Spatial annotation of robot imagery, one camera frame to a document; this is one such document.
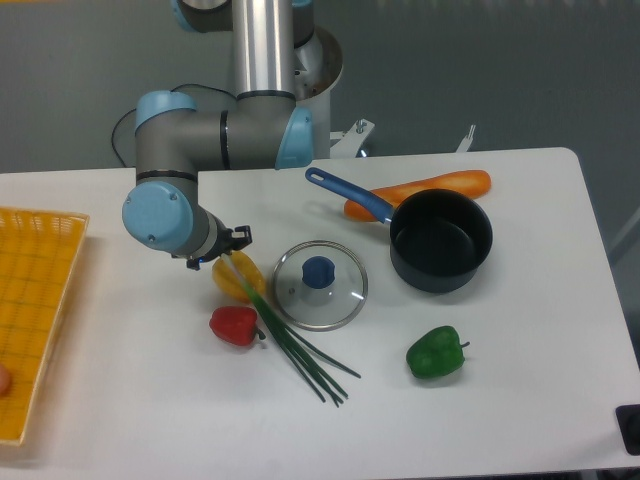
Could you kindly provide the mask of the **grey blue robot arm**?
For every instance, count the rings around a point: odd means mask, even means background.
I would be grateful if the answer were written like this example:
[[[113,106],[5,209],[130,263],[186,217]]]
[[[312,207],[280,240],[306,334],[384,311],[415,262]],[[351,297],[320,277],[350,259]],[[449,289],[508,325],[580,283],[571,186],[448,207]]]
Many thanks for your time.
[[[204,112],[186,93],[162,90],[136,106],[136,185],[122,207],[128,233],[146,247],[206,262],[248,246],[247,226],[230,229],[198,200],[202,171],[287,169],[313,159],[309,109],[296,99],[295,51],[312,39],[310,1],[174,1],[187,31],[229,31],[235,108]]]

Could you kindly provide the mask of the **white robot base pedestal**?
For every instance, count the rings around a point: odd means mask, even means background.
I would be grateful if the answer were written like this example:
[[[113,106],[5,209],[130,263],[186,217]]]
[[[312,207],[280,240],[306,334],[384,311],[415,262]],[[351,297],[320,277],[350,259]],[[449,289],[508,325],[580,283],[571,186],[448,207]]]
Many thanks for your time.
[[[331,148],[331,93],[343,71],[343,52],[336,38],[316,26],[311,38],[295,51],[297,105],[312,113],[314,158],[328,159]]]

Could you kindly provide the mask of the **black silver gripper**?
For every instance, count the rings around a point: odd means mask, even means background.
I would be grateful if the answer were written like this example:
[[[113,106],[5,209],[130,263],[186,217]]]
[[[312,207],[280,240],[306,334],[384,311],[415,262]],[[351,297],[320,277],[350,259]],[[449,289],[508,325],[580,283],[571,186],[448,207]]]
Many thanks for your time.
[[[217,217],[204,213],[196,218],[186,243],[172,251],[171,257],[183,259],[188,269],[199,270],[203,263],[215,260],[222,253],[241,251],[252,243],[249,225],[235,227],[232,235],[232,230]]]

